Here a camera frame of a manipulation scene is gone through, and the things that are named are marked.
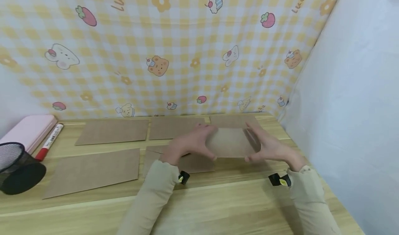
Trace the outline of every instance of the person's right hand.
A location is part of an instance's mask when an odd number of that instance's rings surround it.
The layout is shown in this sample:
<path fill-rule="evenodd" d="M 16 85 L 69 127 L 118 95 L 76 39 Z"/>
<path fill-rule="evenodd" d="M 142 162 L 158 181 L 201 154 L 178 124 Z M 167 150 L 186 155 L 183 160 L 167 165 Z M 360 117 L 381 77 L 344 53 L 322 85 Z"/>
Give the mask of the person's right hand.
<path fill-rule="evenodd" d="M 258 137 L 262 144 L 259 152 L 245 157 L 246 162 L 261 160 L 283 161 L 295 172 L 299 172 L 299 170 L 306 165 L 306 161 L 297 151 L 281 143 L 277 138 L 270 135 L 260 126 L 251 125 L 249 123 L 246 124 L 248 129 Z"/>

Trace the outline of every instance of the person's left hand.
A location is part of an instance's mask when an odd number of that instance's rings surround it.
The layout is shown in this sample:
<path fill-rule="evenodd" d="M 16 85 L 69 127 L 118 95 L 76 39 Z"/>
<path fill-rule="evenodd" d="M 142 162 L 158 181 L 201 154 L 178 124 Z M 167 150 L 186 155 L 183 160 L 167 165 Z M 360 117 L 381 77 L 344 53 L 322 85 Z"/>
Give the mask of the person's left hand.
<path fill-rule="evenodd" d="M 188 153 L 200 154 L 216 160 L 216 156 L 205 146 L 205 141 L 208 135 L 217 129 L 213 125 L 197 123 L 191 132 L 170 141 L 159 160 L 177 166 L 180 157 Z"/>

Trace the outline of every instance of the wrist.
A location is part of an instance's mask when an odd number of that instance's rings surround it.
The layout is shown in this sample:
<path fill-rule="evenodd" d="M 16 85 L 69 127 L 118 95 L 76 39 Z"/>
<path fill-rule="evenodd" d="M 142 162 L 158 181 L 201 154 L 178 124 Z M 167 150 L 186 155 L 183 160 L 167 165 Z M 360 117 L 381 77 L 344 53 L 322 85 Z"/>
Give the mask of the wrist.
<path fill-rule="evenodd" d="M 299 172 L 302 167 L 307 165 L 305 159 L 295 150 L 291 149 L 289 153 L 284 157 L 284 162 L 288 164 L 291 171 Z"/>
<path fill-rule="evenodd" d="M 184 154 L 184 149 L 176 144 L 170 143 L 159 157 L 161 162 L 168 162 L 172 166 L 177 166 L 180 157 Z"/>

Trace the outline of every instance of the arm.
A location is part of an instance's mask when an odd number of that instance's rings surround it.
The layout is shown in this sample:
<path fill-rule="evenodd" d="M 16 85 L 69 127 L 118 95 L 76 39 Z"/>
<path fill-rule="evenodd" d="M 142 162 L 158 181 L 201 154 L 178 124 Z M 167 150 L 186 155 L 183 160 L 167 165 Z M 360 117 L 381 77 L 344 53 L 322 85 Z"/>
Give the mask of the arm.
<path fill-rule="evenodd" d="M 137 193 L 134 203 L 127 211 L 117 235 L 149 235 L 163 206 L 179 182 L 177 164 L 180 157 L 190 153 L 201 154 L 216 159 L 205 146 L 205 140 L 215 126 L 197 124 L 189 133 L 173 139 L 164 149 L 159 161 L 150 167 L 144 183 Z"/>
<path fill-rule="evenodd" d="M 324 190 L 316 171 L 296 151 L 286 161 L 291 179 L 290 195 L 298 211 L 304 235 L 340 235 L 341 231 L 328 209 Z"/>
<path fill-rule="evenodd" d="M 148 235 L 163 206 L 168 203 L 179 170 L 167 162 L 155 161 L 124 217 L 117 235 Z"/>
<path fill-rule="evenodd" d="M 289 146 L 268 134 L 261 127 L 247 124 L 262 144 L 261 150 L 245 161 L 284 161 L 289 165 L 290 195 L 298 210 L 305 235 L 340 235 L 341 232 L 324 199 L 324 190 L 317 173 L 305 159 Z"/>

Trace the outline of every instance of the hand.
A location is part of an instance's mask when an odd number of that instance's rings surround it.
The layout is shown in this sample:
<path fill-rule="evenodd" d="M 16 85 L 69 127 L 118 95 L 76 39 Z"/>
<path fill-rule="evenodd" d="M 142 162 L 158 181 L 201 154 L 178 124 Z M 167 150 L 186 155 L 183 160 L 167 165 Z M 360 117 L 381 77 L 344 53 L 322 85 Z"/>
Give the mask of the hand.
<path fill-rule="evenodd" d="M 281 143 L 260 126 L 246 124 L 248 129 L 258 137 L 258 140 L 262 144 L 259 152 L 245 157 L 246 162 L 261 160 L 283 161 L 295 172 L 299 172 L 306 165 L 306 161 L 297 151 Z"/>
<path fill-rule="evenodd" d="M 197 123 L 191 132 L 170 141 L 159 160 L 177 166 L 180 157 L 188 153 L 200 154 L 216 160 L 216 156 L 205 146 L 205 141 L 208 135 L 217 129 L 213 125 Z"/>

